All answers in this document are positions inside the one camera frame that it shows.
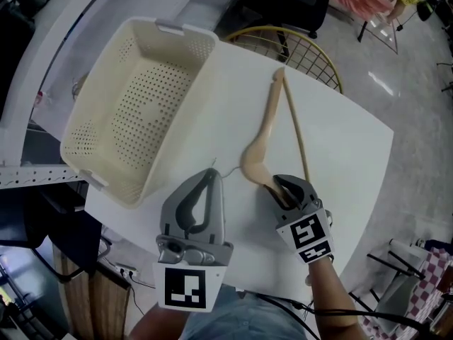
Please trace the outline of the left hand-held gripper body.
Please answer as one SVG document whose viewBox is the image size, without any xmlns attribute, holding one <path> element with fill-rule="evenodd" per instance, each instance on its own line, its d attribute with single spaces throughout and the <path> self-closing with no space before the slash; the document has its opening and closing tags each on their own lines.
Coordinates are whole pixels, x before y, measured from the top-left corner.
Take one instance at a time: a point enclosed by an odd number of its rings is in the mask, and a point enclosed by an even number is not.
<svg viewBox="0 0 453 340">
<path fill-rule="evenodd" d="M 211 312 L 234 246 L 159 235 L 153 264 L 159 306 L 185 312 Z"/>
</svg>

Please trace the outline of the pink checkered cloth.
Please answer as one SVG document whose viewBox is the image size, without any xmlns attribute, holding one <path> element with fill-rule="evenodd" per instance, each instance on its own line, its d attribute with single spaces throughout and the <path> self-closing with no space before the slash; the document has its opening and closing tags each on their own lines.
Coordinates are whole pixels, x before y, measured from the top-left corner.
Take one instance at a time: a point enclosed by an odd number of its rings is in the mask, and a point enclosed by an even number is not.
<svg viewBox="0 0 453 340">
<path fill-rule="evenodd" d="M 409 318 L 422 323 L 440 304 L 442 292 L 437 286 L 450 265 L 453 265 L 453 256 L 444 249 L 430 251 L 422 267 L 425 277 L 416 285 L 409 300 Z"/>
</svg>

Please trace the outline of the white power strip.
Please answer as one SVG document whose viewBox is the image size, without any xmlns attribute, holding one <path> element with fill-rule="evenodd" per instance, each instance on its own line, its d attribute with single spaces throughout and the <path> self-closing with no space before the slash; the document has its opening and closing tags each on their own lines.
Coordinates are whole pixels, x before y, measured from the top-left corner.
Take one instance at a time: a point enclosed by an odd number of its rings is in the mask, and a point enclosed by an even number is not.
<svg viewBox="0 0 453 340">
<path fill-rule="evenodd" d="M 138 275 L 138 271 L 135 267 L 127 266 L 121 263 L 116 263 L 114 267 L 115 270 L 124 278 L 136 278 Z"/>
</svg>

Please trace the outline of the wooden cabinet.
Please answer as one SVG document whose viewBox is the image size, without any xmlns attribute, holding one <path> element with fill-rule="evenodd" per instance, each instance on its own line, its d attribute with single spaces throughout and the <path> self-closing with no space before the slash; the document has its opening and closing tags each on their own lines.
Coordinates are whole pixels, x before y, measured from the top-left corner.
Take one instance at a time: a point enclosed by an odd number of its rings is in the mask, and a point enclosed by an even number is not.
<svg viewBox="0 0 453 340">
<path fill-rule="evenodd" d="M 69 333 L 78 340 L 125 340 L 132 286 L 104 256 L 95 271 L 59 284 Z"/>
</svg>

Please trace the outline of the cream perforated plastic basket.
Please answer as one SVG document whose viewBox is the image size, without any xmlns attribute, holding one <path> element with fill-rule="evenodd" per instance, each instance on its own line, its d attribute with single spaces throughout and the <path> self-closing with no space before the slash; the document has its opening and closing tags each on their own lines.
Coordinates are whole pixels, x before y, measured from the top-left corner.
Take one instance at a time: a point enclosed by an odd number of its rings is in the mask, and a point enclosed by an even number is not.
<svg viewBox="0 0 453 340">
<path fill-rule="evenodd" d="M 132 17 L 115 32 L 75 100 L 60 145 L 66 164 L 127 209 L 168 183 L 212 93 L 219 38 Z"/>
</svg>

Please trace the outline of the black high-back office chair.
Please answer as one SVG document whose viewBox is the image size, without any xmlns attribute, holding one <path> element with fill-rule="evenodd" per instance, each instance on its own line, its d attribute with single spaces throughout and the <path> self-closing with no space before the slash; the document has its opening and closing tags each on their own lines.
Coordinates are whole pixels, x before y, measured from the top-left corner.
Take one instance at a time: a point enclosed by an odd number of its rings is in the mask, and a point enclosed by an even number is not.
<svg viewBox="0 0 453 340">
<path fill-rule="evenodd" d="M 312 39 L 317 38 L 317 30 L 326 17 L 329 0 L 239 0 L 241 7 L 246 7 L 260 18 L 248 26 L 272 25 L 277 28 L 277 37 L 281 44 L 279 61 L 289 58 L 287 39 L 282 30 L 284 25 L 300 28 Z"/>
</svg>

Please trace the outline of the light wooden clothes hanger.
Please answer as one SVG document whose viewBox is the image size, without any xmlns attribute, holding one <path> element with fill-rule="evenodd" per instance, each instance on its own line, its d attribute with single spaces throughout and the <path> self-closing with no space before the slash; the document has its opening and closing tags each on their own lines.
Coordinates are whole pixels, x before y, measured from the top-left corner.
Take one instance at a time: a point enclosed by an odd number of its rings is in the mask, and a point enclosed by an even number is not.
<svg viewBox="0 0 453 340">
<path fill-rule="evenodd" d="M 240 162 L 237 168 L 241 170 L 244 177 L 251 183 L 269 189 L 271 193 L 274 193 L 277 196 L 277 201 L 279 203 L 290 204 L 292 200 L 289 193 L 275 180 L 264 163 L 265 155 L 268 149 L 268 140 L 274 125 L 281 90 L 285 91 L 285 96 L 287 98 L 287 103 L 292 116 L 292 122 L 297 136 L 299 153 L 304 171 L 304 181 L 310 181 L 309 169 L 308 164 L 306 163 L 306 155 L 304 151 L 304 142 L 297 114 L 295 113 L 292 94 L 285 76 L 284 67 L 278 68 L 273 74 L 273 80 L 270 85 L 268 100 L 260 128 L 251 143 L 248 144 L 241 154 Z"/>
</svg>

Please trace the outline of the person's left forearm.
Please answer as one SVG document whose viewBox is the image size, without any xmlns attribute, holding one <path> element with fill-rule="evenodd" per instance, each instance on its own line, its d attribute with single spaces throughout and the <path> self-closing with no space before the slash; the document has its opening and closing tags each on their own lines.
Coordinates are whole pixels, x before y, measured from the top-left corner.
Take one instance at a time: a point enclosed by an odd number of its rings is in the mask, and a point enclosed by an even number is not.
<svg viewBox="0 0 453 340">
<path fill-rule="evenodd" d="M 153 306 L 128 335 L 128 340 L 179 340 L 189 312 Z"/>
</svg>

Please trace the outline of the person's light blue clothing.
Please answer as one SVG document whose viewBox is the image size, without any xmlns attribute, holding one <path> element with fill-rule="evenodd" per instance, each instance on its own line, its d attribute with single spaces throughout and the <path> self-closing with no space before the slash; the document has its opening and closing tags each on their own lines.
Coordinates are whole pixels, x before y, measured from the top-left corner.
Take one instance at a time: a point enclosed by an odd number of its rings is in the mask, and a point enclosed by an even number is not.
<svg viewBox="0 0 453 340">
<path fill-rule="evenodd" d="M 180 340 L 307 340 L 303 326 L 282 308 L 223 285 L 213 310 L 189 315 Z"/>
</svg>

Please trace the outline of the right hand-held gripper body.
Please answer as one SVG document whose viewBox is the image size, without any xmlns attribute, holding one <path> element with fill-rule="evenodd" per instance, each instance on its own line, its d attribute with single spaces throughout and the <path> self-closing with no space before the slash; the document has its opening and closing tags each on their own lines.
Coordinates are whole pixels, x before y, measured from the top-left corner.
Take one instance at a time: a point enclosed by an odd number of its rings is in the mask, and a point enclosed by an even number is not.
<svg viewBox="0 0 453 340">
<path fill-rule="evenodd" d="M 333 260 L 333 238 L 331 234 L 331 213 L 323 207 L 321 199 L 315 199 L 303 209 L 291 211 L 292 217 L 282 216 L 276 232 L 305 264 L 311 264 L 328 257 Z"/>
</svg>

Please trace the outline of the person's right forearm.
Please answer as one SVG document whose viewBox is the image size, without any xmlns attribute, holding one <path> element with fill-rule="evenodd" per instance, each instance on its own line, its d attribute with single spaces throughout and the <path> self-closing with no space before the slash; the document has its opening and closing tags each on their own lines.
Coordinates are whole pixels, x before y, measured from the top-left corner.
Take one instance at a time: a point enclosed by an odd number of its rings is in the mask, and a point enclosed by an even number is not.
<svg viewBox="0 0 453 340">
<path fill-rule="evenodd" d="M 328 256 L 309 264 L 309 280 L 315 310 L 355 310 Z M 356 315 L 315 318 L 321 340 L 369 340 Z"/>
</svg>

